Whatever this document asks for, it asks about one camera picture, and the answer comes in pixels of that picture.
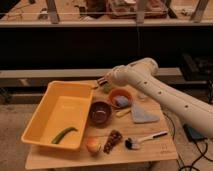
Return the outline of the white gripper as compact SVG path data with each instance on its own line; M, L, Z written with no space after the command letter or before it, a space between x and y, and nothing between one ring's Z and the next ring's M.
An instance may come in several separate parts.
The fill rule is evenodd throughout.
M97 80L97 83L99 85L103 85L106 82L117 86L126 86L127 81L125 79L125 67L116 66L112 68L108 73L106 73L103 77Z

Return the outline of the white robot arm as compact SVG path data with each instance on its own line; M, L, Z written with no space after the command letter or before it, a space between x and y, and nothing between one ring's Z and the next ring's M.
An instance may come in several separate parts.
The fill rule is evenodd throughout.
M159 81L155 77L157 71L157 62L147 57L115 66L103 79L117 86L130 85L167 107L201 134L213 138L213 106Z

